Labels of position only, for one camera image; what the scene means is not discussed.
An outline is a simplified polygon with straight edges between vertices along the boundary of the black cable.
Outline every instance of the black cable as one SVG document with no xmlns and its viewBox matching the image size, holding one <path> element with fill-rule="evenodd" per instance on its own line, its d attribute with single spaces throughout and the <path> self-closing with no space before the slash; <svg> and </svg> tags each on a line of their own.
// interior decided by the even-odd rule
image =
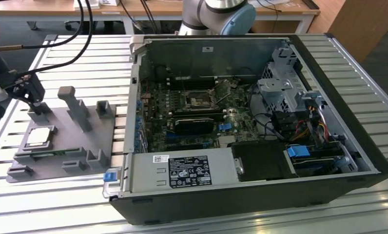
<svg viewBox="0 0 388 234">
<path fill-rule="evenodd" d="M 150 19 L 152 19 L 152 22 L 153 22 L 153 25 L 154 25 L 154 30 L 156 30 L 156 32 L 157 32 L 158 30 L 157 30 L 157 26 L 156 26 L 156 23 L 154 23 L 153 15 L 152 15 L 152 12 L 150 12 L 150 8 L 149 8 L 149 6 L 148 6 L 148 4 L 146 4 L 146 0 L 142 0 L 142 4 L 145 5 L 145 8 L 146 8 L 148 14 L 149 14 L 149 16 L 150 16 Z"/>
<path fill-rule="evenodd" d="M 156 27 L 156 24 L 154 24 L 154 20 L 153 20 L 153 16 L 152 16 L 152 12 L 150 12 L 149 6 L 144 2 L 144 0 L 140 0 L 140 3 L 141 3 L 141 6 L 144 8 L 144 11 L 146 13 L 148 20 L 149 20 L 149 22 L 152 24 L 153 33 L 157 34 L 157 27 Z"/>
<path fill-rule="evenodd" d="M 258 123 L 260 126 L 262 126 L 262 127 L 265 128 L 265 130 L 269 130 L 280 140 L 288 142 L 288 140 L 282 137 L 282 135 L 281 135 L 276 130 L 273 130 L 272 128 L 269 128 L 265 124 L 262 124 L 262 123 L 256 119 L 256 116 L 257 116 L 257 115 L 262 115 L 262 114 L 265 114 L 265 113 L 258 113 L 258 114 L 256 114 L 256 115 L 253 115 L 253 113 L 252 113 L 252 109 L 250 109 L 252 94 L 253 94 L 253 90 L 254 90 L 256 87 L 257 87 L 257 83 L 253 84 L 253 85 L 250 85 L 250 92 L 249 92 L 249 103 L 248 103 L 248 108 L 249 108 L 249 112 L 250 112 L 250 115 L 252 115 L 252 119 L 256 121 L 256 123 Z"/>
<path fill-rule="evenodd" d="M 260 126 L 262 126 L 262 127 L 265 128 L 265 130 L 269 130 L 280 140 L 288 142 L 288 140 L 282 137 L 282 135 L 281 135 L 276 130 L 273 130 L 272 128 L 269 128 L 269 127 L 268 127 L 265 124 L 262 124 L 257 119 L 254 119 L 254 121 L 256 121 L 256 123 L 258 123 Z"/>
<path fill-rule="evenodd" d="M 142 2 L 142 5 L 144 5 L 144 8 L 145 8 L 146 14 L 148 14 L 149 17 L 150 17 L 150 23 L 152 23 L 152 25 L 153 25 L 153 27 L 154 27 L 153 32 L 157 34 L 157 31 L 158 31 L 158 30 L 157 30 L 157 26 L 156 26 L 156 23 L 154 23 L 154 19 L 153 19 L 153 15 L 152 15 L 152 12 L 150 12 L 149 6 L 148 6 L 145 0 L 141 0 L 141 2 Z"/>
<path fill-rule="evenodd" d="M 77 54 L 77 55 L 72 58 L 72 60 L 69 60 L 68 62 L 64 62 L 64 63 L 56 64 L 56 65 L 52 65 L 52 66 L 48 66 L 48 67 L 41 67 L 41 68 L 37 68 L 37 69 L 33 69 L 33 70 L 30 70 L 30 71 L 27 71 L 27 72 L 20 73 L 20 74 L 19 74 L 20 77 L 23 77 L 23 76 L 25 76 L 25 75 L 30 75 L 30 74 L 37 73 L 37 72 L 42 72 L 42 71 L 46 71 L 46 70 L 50 70 L 50 69 L 58 68 L 58 67 L 64 67 L 64 66 L 72 64 L 74 61 L 77 61 L 77 59 L 81 57 L 84 51 L 85 51 L 86 48 L 88 48 L 89 42 L 90 42 L 90 38 L 92 38 L 92 24 L 93 24 L 89 2 L 88 2 L 88 0 L 84 0 L 84 1 L 85 1 L 86 9 L 88 9 L 89 30 L 88 30 L 88 38 L 86 38 L 86 42 L 85 42 L 85 44 L 84 44 L 84 46 L 82 46 L 82 49 L 80 50 L 78 54 Z"/>
<path fill-rule="evenodd" d="M 136 21 L 134 21 L 134 19 L 132 18 L 132 16 L 130 16 L 130 14 L 129 14 L 126 8 L 124 7 L 124 4 L 122 4 L 121 1 L 122 1 L 122 0 L 120 0 L 120 5 L 121 5 L 121 7 L 122 7 L 122 10 L 124 10 L 124 12 L 126 13 L 126 15 L 128 15 L 128 17 L 129 17 L 132 23 L 136 24 Z"/>
<path fill-rule="evenodd" d="M 277 10 L 277 7 L 276 7 L 276 5 L 274 5 L 272 2 L 269 2 L 268 0 L 264 0 L 264 1 L 265 1 L 266 3 L 269 3 L 269 4 L 273 6 L 273 8 L 266 7 L 266 6 L 264 6 L 264 4 L 261 4 L 260 0 L 257 0 L 257 3 L 258 3 L 264 8 L 266 8 L 266 9 L 269 9 L 269 10 L 273 10 L 276 15 L 277 15 L 278 12 L 282 12 L 281 10 Z M 278 18 L 278 15 L 277 15 L 277 17 L 276 17 L 276 19 L 274 19 L 274 22 L 273 22 L 272 33 L 274 32 L 274 27 L 276 27 L 276 24 L 277 24 L 277 18 Z"/>
<path fill-rule="evenodd" d="M 80 18 L 78 28 L 77 28 L 76 32 L 73 33 L 73 35 L 66 40 L 64 40 L 64 41 L 61 41 L 58 43 L 53 43 L 53 44 L 48 44 L 48 45 L 23 45 L 23 49 L 52 48 L 52 47 L 56 47 L 56 46 L 66 44 L 68 42 L 70 42 L 77 37 L 77 35 L 80 34 L 80 32 L 82 30 L 82 25 L 84 25 L 84 10 L 82 10 L 81 1 L 77 0 L 77 3 L 78 3 L 78 7 L 80 7 L 81 18 Z"/>
</svg>

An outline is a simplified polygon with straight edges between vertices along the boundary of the aluminum extrusion table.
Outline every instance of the aluminum extrusion table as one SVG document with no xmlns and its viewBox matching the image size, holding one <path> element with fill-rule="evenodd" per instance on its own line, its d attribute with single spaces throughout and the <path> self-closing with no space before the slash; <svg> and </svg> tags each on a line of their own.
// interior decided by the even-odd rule
<svg viewBox="0 0 388 234">
<path fill-rule="evenodd" d="M 50 107 L 65 105 L 56 99 L 57 88 L 65 85 L 76 87 L 76 97 L 86 106 L 97 100 L 117 104 L 112 166 L 120 166 L 122 158 L 132 66 L 129 38 L 93 36 L 74 64 L 38 74 Z M 336 39 L 324 35 L 300 38 L 388 158 L 388 96 Z M 66 45 L 41 49 L 30 68 L 69 60 L 84 42 L 85 36 L 78 36 Z M 352 191 L 326 205 L 149 226 L 129 225 L 108 204 L 101 195 L 101 174 L 8 184 L 5 172 L 27 129 L 27 108 L 21 102 L 11 101 L 0 121 L 0 233 L 388 233 L 388 180 Z"/>
</svg>

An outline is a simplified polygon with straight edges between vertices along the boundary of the floor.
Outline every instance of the floor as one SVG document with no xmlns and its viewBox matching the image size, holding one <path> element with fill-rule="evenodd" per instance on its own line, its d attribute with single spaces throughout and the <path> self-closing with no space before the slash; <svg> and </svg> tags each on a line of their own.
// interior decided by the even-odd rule
<svg viewBox="0 0 388 234">
<path fill-rule="evenodd" d="M 0 46 L 1 45 L 37 45 L 48 34 L 70 35 L 64 29 L 62 22 L 38 22 L 38 30 L 32 31 L 25 22 L 0 22 Z M 117 22 L 113 24 L 113 33 L 124 34 L 122 25 Z M 104 25 L 98 23 L 94 34 L 105 34 Z M 25 71 L 32 63 L 37 50 L 21 50 L 15 52 L 1 52 L 1 56 L 11 69 Z M 374 78 L 378 85 L 388 93 L 388 34 L 384 36 L 376 49 L 369 54 L 364 63 L 361 64 L 369 75 Z"/>
</svg>

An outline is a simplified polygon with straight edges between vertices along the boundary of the barcode sticker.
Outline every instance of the barcode sticker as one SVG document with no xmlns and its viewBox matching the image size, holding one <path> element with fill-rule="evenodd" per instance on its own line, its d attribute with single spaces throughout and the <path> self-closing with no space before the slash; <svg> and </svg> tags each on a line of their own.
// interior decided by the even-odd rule
<svg viewBox="0 0 388 234">
<path fill-rule="evenodd" d="M 169 155 L 153 155 L 153 162 L 168 162 Z"/>
</svg>

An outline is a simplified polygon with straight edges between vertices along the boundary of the warning label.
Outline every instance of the warning label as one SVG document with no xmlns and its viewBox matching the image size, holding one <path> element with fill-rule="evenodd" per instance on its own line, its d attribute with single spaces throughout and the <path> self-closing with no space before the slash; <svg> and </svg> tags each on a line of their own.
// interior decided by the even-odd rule
<svg viewBox="0 0 388 234">
<path fill-rule="evenodd" d="M 169 158 L 168 166 L 170 188 L 212 184 L 206 156 Z"/>
</svg>

